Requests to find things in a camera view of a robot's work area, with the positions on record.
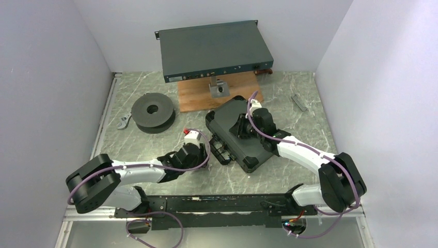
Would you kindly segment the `black poker set case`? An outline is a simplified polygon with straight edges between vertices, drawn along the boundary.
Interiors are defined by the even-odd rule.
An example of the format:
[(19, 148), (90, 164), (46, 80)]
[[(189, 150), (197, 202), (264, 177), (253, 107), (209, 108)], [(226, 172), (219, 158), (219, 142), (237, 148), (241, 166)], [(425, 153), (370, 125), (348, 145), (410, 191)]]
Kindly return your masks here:
[(246, 173), (252, 173), (272, 157), (256, 137), (237, 138), (230, 129), (240, 114), (245, 114), (247, 100), (235, 96), (206, 115), (206, 127), (212, 133), (211, 152), (222, 165), (236, 161)]

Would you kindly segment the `black perforated filament spool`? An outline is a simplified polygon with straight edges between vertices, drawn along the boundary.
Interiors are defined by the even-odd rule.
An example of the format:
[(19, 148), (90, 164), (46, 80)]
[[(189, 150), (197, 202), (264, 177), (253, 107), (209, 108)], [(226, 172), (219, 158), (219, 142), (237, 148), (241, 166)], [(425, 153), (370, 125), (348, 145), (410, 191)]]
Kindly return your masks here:
[(131, 108), (131, 114), (136, 126), (148, 134), (166, 131), (176, 119), (171, 98), (157, 92), (148, 92), (138, 98)]

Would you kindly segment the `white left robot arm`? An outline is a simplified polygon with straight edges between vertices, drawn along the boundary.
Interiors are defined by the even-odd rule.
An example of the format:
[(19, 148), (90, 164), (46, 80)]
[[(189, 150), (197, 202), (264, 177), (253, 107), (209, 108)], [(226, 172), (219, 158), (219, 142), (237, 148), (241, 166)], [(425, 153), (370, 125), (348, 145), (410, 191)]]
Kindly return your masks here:
[(115, 207), (141, 217), (150, 212), (150, 202), (138, 183), (170, 182), (205, 167), (210, 150), (209, 143), (187, 143), (178, 151), (143, 162), (116, 161), (100, 154), (67, 177), (68, 204), (79, 214)]

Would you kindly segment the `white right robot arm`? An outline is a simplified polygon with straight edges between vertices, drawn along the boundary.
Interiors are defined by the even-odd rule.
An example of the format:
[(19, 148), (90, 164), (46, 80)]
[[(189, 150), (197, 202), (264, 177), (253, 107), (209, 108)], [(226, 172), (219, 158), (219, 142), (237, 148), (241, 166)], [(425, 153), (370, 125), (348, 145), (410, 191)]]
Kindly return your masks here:
[(360, 206), (367, 192), (352, 157), (342, 152), (333, 154), (303, 143), (291, 133), (276, 127), (266, 108), (250, 116), (241, 113), (230, 133), (240, 139), (257, 138), (263, 148), (307, 168), (318, 177), (318, 183), (300, 183), (285, 193), (285, 209), (298, 214), (307, 206), (327, 206), (329, 215), (341, 215)]

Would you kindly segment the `wooden base board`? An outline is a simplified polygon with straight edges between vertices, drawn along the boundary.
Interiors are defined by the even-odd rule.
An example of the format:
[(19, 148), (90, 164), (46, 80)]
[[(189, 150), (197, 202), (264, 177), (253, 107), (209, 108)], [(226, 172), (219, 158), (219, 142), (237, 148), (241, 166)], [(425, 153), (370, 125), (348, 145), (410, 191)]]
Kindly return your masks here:
[(180, 112), (212, 110), (232, 97), (241, 95), (248, 99), (254, 91), (258, 91), (256, 99), (263, 102), (263, 94), (253, 72), (234, 73), (217, 77), (227, 82), (230, 95), (214, 98), (209, 89), (210, 79), (194, 79), (180, 81), (178, 85), (178, 101)]

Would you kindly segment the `grey metal channel piece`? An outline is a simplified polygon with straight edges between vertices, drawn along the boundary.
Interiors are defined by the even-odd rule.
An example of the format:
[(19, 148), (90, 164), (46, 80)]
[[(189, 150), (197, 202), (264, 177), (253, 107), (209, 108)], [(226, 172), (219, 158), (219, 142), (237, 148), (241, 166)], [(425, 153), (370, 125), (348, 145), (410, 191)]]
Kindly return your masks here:
[(307, 107), (300, 101), (299, 97), (296, 94), (291, 96), (291, 99), (295, 102), (295, 104), (302, 112), (307, 111)]

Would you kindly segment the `brown pipe valve fitting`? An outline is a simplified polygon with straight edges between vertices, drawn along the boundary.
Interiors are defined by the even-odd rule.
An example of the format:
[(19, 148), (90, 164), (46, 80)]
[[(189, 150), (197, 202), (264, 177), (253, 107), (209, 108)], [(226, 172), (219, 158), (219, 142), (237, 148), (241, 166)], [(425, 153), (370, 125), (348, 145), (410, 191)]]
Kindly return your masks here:
[(256, 71), (254, 71), (255, 75), (272, 74), (272, 73), (273, 73), (272, 69), (263, 69), (263, 70), (256, 70)]

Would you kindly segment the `grey metal stand bracket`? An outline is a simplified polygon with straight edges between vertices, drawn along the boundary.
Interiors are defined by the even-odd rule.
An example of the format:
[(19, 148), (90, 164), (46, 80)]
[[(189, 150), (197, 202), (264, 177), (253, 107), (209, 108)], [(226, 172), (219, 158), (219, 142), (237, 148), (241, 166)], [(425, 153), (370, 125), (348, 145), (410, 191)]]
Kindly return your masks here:
[(230, 96), (227, 82), (217, 79), (216, 76), (210, 77), (209, 89), (212, 98), (222, 98)]

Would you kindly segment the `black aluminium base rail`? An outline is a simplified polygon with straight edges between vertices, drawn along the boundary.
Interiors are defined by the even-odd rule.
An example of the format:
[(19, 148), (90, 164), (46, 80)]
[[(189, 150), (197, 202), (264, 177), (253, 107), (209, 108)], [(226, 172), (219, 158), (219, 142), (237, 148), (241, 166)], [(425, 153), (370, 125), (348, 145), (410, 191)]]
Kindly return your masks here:
[(164, 213), (176, 216), (183, 227), (264, 226), (280, 228), (282, 221), (317, 214), (312, 206), (301, 207), (284, 193), (231, 195), (163, 195), (147, 197), (149, 208), (135, 215), (118, 207), (114, 217), (151, 218), (152, 230), (167, 230), (178, 223)]

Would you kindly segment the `red handled adjustable wrench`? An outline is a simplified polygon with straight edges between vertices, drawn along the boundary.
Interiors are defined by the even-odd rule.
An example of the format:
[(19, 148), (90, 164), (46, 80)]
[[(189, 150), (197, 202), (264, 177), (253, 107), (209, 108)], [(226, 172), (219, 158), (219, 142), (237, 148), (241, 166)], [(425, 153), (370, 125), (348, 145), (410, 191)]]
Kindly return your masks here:
[(128, 113), (120, 118), (120, 122), (117, 125), (117, 130), (124, 130), (128, 127), (132, 114)]

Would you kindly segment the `dark teal network switch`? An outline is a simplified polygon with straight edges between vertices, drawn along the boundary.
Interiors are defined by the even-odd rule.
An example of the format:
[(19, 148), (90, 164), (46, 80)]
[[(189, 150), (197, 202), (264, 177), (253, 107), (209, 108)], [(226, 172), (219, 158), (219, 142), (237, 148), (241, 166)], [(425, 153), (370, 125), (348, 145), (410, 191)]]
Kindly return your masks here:
[(274, 58), (256, 20), (155, 32), (166, 83), (271, 69)]

